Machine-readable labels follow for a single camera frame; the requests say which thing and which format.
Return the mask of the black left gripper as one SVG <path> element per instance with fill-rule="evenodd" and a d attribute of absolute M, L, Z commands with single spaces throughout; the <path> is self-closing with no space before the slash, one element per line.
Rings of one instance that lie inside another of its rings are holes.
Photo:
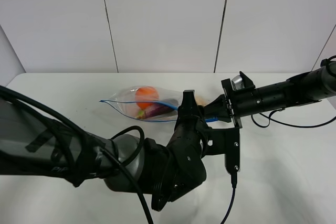
<path fill-rule="evenodd" d="M 194 90 L 183 91 L 182 103 L 177 111 L 177 122 L 167 150 L 173 161 L 201 160 L 208 149 L 208 126 L 202 119 Z"/>

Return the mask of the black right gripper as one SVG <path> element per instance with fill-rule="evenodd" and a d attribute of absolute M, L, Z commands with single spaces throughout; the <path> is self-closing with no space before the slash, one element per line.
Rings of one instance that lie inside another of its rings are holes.
<path fill-rule="evenodd" d="M 241 129 L 241 118 L 257 112 L 257 95 L 253 81 L 242 71 L 238 75 L 242 76 L 245 88 L 235 91 L 231 79 L 223 80 L 222 86 L 225 95 L 219 95 L 213 102 L 204 106 L 204 113 L 210 114 L 210 118 L 225 123 L 230 123 L 233 120 L 234 127 Z"/>

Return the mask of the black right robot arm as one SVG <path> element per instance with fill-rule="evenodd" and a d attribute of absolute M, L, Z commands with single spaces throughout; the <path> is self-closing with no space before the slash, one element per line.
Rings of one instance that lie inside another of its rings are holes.
<path fill-rule="evenodd" d="M 210 121 L 264 114 L 294 106 L 320 102 L 335 96 L 335 56 L 323 59 L 320 68 L 290 77 L 286 81 L 256 87 L 246 74 L 221 81 L 224 93 L 204 108 Z"/>

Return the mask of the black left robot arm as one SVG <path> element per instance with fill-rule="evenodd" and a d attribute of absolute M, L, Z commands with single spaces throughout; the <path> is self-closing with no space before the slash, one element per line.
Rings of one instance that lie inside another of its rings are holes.
<path fill-rule="evenodd" d="M 161 209 L 201 185 L 207 138 L 194 101 L 183 104 L 166 146 L 131 126 L 112 138 L 86 132 L 53 109 L 1 87 L 1 174 L 63 178 L 80 186 L 100 178 L 113 191 L 152 196 Z"/>

